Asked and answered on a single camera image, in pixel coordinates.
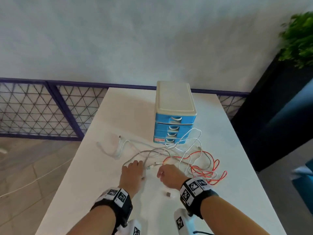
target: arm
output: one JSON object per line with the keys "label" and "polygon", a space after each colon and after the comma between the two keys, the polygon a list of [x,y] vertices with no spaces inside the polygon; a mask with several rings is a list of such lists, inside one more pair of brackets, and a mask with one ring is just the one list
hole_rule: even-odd
{"label": "arm", "polygon": [[[134,161],[122,167],[119,188],[123,188],[131,199],[141,187],[143,161]],[[98,206],[87,213],[67,235],[111,235],[115,228],[115,214],[109,206]]]}
{"label": "arm", "polygon": [[[180,190],[188,179],[176,166],[163,165],[157,177],[169,188]],[[218,196],[202,201],[201,215],[215,235],[269,235],[252,219]]]}

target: person's right arm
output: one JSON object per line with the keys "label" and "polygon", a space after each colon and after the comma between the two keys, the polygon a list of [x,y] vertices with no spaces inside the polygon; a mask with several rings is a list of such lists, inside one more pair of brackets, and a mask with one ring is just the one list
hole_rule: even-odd
{"label": "person's right arm", "polygon": [[[188,179],[176,166],[159,168],[157,177],[169,188],[180,190]],[[201,215],[215,235],[269,235],[256,222],[219,196],[202,201]]]}

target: plastic drawer unit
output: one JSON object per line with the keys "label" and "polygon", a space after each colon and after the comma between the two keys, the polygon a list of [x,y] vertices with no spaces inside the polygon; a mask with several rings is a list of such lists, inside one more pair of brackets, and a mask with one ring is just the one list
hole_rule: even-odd
{"label": "plastic drawer unit", "polygon": [[154,142],[177,143],[192,129],[197,115],[190,86],[173,81],[158,81],[156,86]]}

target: person's left hand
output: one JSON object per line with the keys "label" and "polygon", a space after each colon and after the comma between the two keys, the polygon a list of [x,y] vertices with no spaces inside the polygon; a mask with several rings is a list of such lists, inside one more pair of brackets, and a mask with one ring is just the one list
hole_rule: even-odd
{"label": "person's left hand", "polygon": [[119,188],[126,190],[131,199],[138,193],[143,178],[143,161],[135,160],[122,167],[122,175],[119,180]]}

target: wire grid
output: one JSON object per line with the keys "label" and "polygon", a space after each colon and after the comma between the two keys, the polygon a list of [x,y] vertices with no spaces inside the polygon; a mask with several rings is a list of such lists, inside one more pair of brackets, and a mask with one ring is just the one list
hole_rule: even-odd
{"label": "wire grid", "polygon": [[0,83],[0,133],[77,137],[41,84]]}
{"label": "wire grid", "polygon": [[106,88],[58,86],[81,131],[86,134],[106,92]]}
{"label": "wire grid", "polygon": [[231,120],[235,116],[239,108],[246,100],[245,97],[226,95],[218,95],[218,99],[221,102],[229,120]]}

